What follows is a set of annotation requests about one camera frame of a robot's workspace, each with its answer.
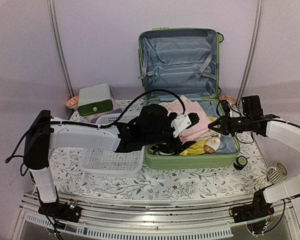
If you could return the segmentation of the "white perforated plastic basket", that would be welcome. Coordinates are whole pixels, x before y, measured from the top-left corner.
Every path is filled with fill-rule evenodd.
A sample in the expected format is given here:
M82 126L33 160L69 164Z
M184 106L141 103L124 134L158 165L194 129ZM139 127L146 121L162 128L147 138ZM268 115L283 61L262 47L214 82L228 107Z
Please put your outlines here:
M104 149L86 148L80 167L86 173L97 176L132 178L143 165L145 148L129 153L115 153Z

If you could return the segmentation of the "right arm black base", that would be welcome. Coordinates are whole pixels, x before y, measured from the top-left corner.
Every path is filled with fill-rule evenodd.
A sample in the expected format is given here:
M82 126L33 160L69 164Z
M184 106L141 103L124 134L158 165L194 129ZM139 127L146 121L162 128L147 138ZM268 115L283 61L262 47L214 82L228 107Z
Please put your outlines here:
M233 217L235 223L252 221L275 213L273 205L267 203L264 198L263 192L265 189L262 188L253 194L252 203L230 208L230 215Z

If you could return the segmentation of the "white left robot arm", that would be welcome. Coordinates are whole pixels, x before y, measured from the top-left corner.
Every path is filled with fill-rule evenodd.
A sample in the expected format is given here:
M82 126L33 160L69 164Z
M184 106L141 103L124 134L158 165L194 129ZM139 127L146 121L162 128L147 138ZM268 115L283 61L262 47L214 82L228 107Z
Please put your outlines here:
M121 118L119 115L110 124L96 125L54 118L49 110L38 114L25 134L23 162L33 176L45 209L53 217L60 217L65 210L58 201L49 167L51 149L75 147L131 153L150 145L180 146L180 133L200 121L195 112L168 113L158 104L143 107L128 123L120 122Z

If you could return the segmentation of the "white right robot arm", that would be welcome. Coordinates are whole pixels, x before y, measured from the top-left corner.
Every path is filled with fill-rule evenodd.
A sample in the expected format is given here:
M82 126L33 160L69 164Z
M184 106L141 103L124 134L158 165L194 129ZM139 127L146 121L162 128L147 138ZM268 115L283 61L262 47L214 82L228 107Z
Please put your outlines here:
M232 137L238 133L255 133L258 137L264 137L264 143L257 140L262 150L273 151L272 157L289 168L293 163L297 165L285 180L257 194L260 199L249 206L248 213L252 218L259 218L268 210L268 204L300 197L300 126L275 114L265 114L258 95L243 97L241 106L242 112L232 116L230 104L220 100L216 110L223 112L217 113L218 118L208 125L209 129Z

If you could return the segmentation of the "green hard-shell suitcase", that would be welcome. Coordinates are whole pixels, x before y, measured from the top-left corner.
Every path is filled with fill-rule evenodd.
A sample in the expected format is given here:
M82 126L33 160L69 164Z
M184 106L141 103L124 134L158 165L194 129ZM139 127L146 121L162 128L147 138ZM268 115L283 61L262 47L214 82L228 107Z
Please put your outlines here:
M223 114L216 99L219 89L219 44L223 35L206 28L163 28L138 38L139 78L145 91L164 89L196 102L209 117ZM155 170L229 167L240 153L231 135L221 135L215 153L159 155L145 153L147 166Z

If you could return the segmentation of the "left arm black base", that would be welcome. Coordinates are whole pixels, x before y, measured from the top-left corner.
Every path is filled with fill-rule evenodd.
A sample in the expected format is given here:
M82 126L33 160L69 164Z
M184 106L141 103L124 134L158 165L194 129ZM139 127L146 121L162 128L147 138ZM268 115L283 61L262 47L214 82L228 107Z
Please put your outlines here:
M39 200L40 207L38 212L42 215L47 215L54 220L63 220L72 223L78 223L81 217L83 208L78 205L75 199L69 199L62 203L59 201L43 203Z

